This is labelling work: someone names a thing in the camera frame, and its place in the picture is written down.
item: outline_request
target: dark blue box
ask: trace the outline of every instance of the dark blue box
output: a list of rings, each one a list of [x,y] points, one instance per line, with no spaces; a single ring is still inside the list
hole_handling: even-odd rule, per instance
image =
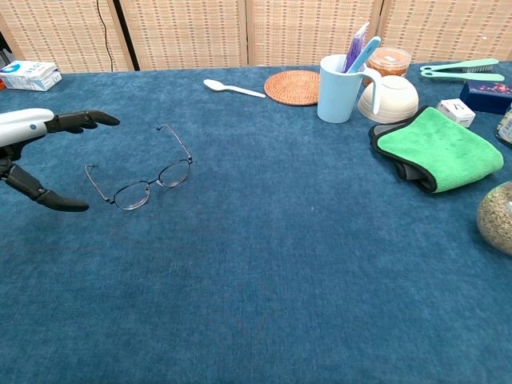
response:
[[[473,111],[505,114],[512,103],[512,87],[500,82],[470,81],[462,88],[459,98]]]

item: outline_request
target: small white box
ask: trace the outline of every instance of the small white box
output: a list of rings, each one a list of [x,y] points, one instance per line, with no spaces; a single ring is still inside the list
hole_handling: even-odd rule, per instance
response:
[[[441,100],[436,109],[465,128],[474,120],[474,112],[460,98]]]
[[[52,62],[16,60],[0,70],[0,80],[12,90],[48,90],[62,76]]]

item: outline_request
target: white bowl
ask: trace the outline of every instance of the white bowl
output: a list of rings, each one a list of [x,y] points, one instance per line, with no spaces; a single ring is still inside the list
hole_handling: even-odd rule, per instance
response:
[[[382,78],[381,106],[377,114],[371,111],[373,92],[374,84],[371,83],[358,102],[359,111],[370,120],[387,124],[410,118],[418,112],[418,92],[406,78],[394,75]]]

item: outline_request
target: woven room divider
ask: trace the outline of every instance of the woven room divider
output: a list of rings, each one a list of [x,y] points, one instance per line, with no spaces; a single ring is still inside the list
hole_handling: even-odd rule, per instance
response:
[[[249,65],[317,65],[347,52],[362,24],[377,29],[382,0],[246,0]]]
[[[141,70],[247,64],[245,0],[121,0]]]
[[[100,0],[114,70],[132,70],[112,0]],[[2,0],[0,31],[20,60],[55,62],[61,72],[110,71],[96,0]]]
[[[378,34],[413,62],[512,60],[512,0],[384,0]]]

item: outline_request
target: white plastic spoon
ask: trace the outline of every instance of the white plastic spoon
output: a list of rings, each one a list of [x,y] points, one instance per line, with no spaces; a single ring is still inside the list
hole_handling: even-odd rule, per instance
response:
[[[254,92],[253,90],[244,90],[238,86],[225,86],[221,82],[217,80],[206,79],[203,81],[204,85],[212,90],[234,90],[235,92],[240,92],[241,94],[250,94],[251,96],[257,96],[259,98],[264,98],[264,94],[260,94],[259,92]]]

